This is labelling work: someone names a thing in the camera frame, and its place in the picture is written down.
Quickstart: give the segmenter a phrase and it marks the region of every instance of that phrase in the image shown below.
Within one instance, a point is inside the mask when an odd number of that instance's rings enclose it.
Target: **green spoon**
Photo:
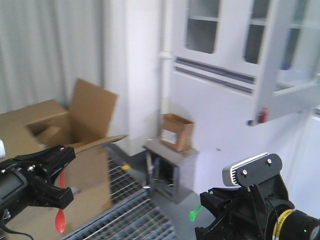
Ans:
[[[189,212],[189,220],[190,220],[191,222],[194,222],[194,221],[195,221],[197,214],[200,212],[200,210],[201,210],[203,207],[204,207],[204,206],[199,205],[196,210]]]

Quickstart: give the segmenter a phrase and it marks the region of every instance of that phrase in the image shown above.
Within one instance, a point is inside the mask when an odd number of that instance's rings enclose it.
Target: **metal grating floor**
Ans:
[[[177,240],[171,221],[114,160],[109,175],[113,207],[62,240]]]

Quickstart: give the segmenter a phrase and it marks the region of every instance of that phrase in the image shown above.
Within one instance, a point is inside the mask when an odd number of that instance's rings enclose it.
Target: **yellow tape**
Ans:
[[[123,170],[128,170],[128,169],[131,168],[131,167],[130,167],[130,165],[123,165],[121,168],[122,168]]]
[[[286,220],[286,218],[293,212],[293,209],[288,209],[285,210],[281,215],[278,217],[278,221],[275,223],[274,228],[273,228],[273,236],[276,236],[279,238],[281,228]]]

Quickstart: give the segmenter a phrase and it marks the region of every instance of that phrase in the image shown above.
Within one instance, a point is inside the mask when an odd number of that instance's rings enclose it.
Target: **gray curtain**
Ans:
[[[104,87],[103,0],[0,0],[0,113]]]

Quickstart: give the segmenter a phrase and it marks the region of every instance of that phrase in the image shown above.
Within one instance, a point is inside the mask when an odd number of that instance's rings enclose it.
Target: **small cardboard box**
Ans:
[[[177,152],[188,150],[194,125],[194,122],[173,113],[164,114],[160,141]]]
[[[71,187],[73,202],[64,210],[66,229],[55,230],[56,208],[27,207],[7,226],[31,234],[35,240],[58,240],[72,232],[111,204],[108,153],[102,147],[125,135],[106,137],[117,95],[78,79],[69,110],[48,100],[0,114],[0,139],[6,158],[30,154],[63,144],[73,147],[74,159],[64,170],[64,186]],[[8,235],[8,239],[25,239]]]

